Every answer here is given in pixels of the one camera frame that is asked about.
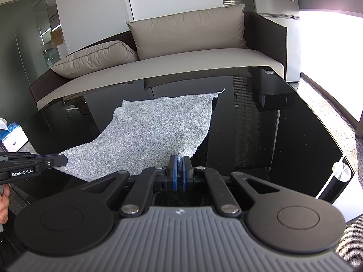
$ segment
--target large rectangular pillow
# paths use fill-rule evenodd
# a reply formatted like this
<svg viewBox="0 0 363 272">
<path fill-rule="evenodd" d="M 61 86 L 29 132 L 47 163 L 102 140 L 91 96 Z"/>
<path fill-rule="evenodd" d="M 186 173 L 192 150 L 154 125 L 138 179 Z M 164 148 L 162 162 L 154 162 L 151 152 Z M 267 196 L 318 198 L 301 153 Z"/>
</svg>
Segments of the large rectangular pillow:
<svg viewBox="0 0 363 272">
<path fill-rule="evenodd" d="M 57 74 L 75 79 L 97 70 L 138 61 L 134 50 L 122 41 L 110 41 L 92 46 L 71 55 L 52 66 Z"/>
<path fill-rule="evenodd" d="M 182 52 L 245 48 L 245 5 L 127 22 L 140 59 Z"/>
</svg>

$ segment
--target human hand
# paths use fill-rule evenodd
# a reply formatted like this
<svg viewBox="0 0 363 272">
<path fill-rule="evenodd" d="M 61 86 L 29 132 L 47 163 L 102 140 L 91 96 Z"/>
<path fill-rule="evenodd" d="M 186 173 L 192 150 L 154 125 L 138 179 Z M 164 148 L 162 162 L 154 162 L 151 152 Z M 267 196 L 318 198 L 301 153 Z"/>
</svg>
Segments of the human hand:
<svg viewBox="0 0 363 272">
<path fill-rule="evenodd" d="M 10 187 L 6 184 L 4 186 L 3 194 L 0 195 L 0 224 L 5 224 L 8 221 L 9 195 Z"/>
</svg>

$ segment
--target black glass table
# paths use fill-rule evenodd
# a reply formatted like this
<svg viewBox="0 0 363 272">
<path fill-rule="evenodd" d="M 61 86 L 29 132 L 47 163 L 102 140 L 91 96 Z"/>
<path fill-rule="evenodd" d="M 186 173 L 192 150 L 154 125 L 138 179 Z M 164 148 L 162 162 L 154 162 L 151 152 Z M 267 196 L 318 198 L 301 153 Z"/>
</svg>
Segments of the black glass table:
<svg viewBox="0 0 363 272">
<path fill-rule="evenodd" d="M 343 153 L 309 106 L 270 67 L 202 70 L 86 91 L 55 101 L 21 125 L 38 153 L 59 153 L 94 140 L 123 99 L 219 91 L 224 92 L 213 102 L 209 132 L 192 165 L 221 175 L 241 171 L 317 196 Z M 52 169 L 17 186 L 42 198 L 61 191 L 69 180 Z M 320 198 L 334 202 L 347 184 L 333 177 Z"/>
</svg>

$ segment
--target silver bolt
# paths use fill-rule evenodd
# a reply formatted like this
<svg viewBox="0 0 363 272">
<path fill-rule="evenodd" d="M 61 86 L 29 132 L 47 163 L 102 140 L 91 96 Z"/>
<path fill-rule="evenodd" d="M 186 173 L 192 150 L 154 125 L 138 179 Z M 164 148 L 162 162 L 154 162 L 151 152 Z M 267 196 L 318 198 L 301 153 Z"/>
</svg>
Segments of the silver bolt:
<svg viewBox="0 0 363 272">
<path fill-rule="evenodd" d="M 235 214 L 239 210 L 240 209 L 234 204 L 224 204 L 221 206 L 221 211 L 224 212 L 225 214 Z"/>
<path fill-rule="evenodd" d="M 135 204 L 125 204 L 122 206 L 121 211 L 125 214 L 135 214 L 139 211 L 139 207 Z"/>
</svg>

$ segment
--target gray towel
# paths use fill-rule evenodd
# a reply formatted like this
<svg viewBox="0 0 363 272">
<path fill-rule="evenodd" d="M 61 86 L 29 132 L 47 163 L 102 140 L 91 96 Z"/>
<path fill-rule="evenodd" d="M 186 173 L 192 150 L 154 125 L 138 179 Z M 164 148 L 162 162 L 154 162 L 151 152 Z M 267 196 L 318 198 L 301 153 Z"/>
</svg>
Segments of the gray towel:
<svg viewBox="0 0 363 272">
<path fill-rule="evenodd" d="M 92 142 L 64 152 L 58 170 L 92 181 L 119 170 L 138 175 L 167 165 L 170 155 L 193 156 L 211 124 L 215 94 L 129 102 L 115 109 L 112 122 Z"/>
</svg>

